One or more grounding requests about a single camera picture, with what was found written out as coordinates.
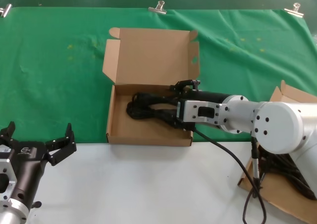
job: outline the green backdrop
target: green backdrop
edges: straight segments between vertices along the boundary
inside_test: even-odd
[[[13,120],[16,139],[45,141],[71,122],[77,142],[105,142],[111,27],[198,30],[203,90],[267,101],[284,79],[317,95],[316,46],[305,21],[283,10],[13,8],[0,18],[0,127]],[[218,141],[249,137],[199,129]]]

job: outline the box flap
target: box flap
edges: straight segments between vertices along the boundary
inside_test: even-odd
[[[199,75],[197,31],[111,28],[103,72],[116,84],[171,85]]]
[[[108,39],[104,58],[103,73],[114,83],[117,77],[120,40]]]
[[[293,101],[300,102],[300,103],[317,103],[317,97],[306,93],[302,90],[296,89],[292,86],[289,86],[285,83],[284,80],[281,82],[281,93],[283,96],[290,98]]]

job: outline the black cable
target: black cable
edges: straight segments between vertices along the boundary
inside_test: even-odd
[[[209,137],[207,137],[205,134],[201,133],[200,131],[198,131],[196,128],[193,129],[194,132],[196,132],[198,135],[200,135],[201,137],[205,138],[207,141],[213,143],[214,145],[216,145],[217,147],[221,148],[222,150],[224,150],[225,152],[227,152],[238,164],[239,166],[241,167],[241,169],[243,170],[243,172],[245,173],[246,177],[248,178],[249,182],[251,183],[253,189],[251,189],[248,197],[247,197],[247,201],[245,203],[245,206],[244,206],[244,210],[243,210],[243,216],[242,216],[242,221],[244,224],[247,224],[246,220],[245,220],[245,217],[246,217],[246,211],[247,211],[247,204],[248,204],[248,201],[252,195],[252,193],[255,191],[255,193],[257,194],[257,197],[259,199],[259,202],[260,202],[260,205],[261,205],[261,208],[262,208],[262,211],[263,211],[263,221],[262,221],[262,224],[264,224],[266,222],[266,209],[265,209],[265,206],[264,206],[264,202],[263,202],[263,199],[262,197],[260,196],[260,192],[259,190],[257,189],[256,185],[254,184],[252,178],[250,177],[248,171],[246,170],[246,168],[243,166],[242,162],[239,160],[239,158],[234,154],[232,153],[229,149],[227,149],[226,147],[220,145],[218,142],[210,139]]]
[[[304,177],[288,154],[276,155],[265,151],[261,147],[259,149],[261,156],[265,158],[265,160],[262,159],[260,162],[261,169],[265,169],[266,173],[270,172],[284,176],[304,197],[310,200],[317,200],[314,192],[310,189]]]

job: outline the metal clip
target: metal clip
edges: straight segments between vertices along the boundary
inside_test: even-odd
[[[289,10],[289,9],[284,9],[285,11],[287,11],[289,14],[291,14],[291,15],[294,15],[294,16],[296,16],[296,17],[300,17],[300,18],[302,18],[303,16],[304,16],[304,14],[303,13],[300,13],[300,12],[298,12],[298,10],[299,10],[299,7],[301,6],[301,4],[300,3],[298,3],[298,2],[296,2],[296,3],[294,3],[293,4],[293,10]]]
[[[149,11],[157,12],[160,14],[166,14],[166,10],[163,9],[164,3],[165,2],[163,0],[158,1],[157,7],[156,8],[149,7]]]
[[[1,17],[5,17],[9,10],[12,8],[12,4],[7,4],[5,8],[0,8]]]

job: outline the open cardboard box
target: open cardboard box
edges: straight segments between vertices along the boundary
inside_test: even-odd
[[[270,101],[286,103],[317,103],[317,97],[291,87],[282,80],[281,89],[278,87],[275,88]],[[253,169],[251,164],[252,160],[250,159],[246,168],[252,177]],[[249,191],[252,188],[245,175],[242,175],[238,185]],[[261,189],[261,195],[269,203],[304,222],[310,224],[317,223],[317,201],[312,201],[302,196],[283,176],[267,173],[261,186],[263,187]]]
[[[169,85],[199,76],[196,31],[111,28],[103,73],[114,82],[106,136],[112,144],[190,146],[193,134],[157,119],[134,120],[126,106],[137,92],[168,95]]]

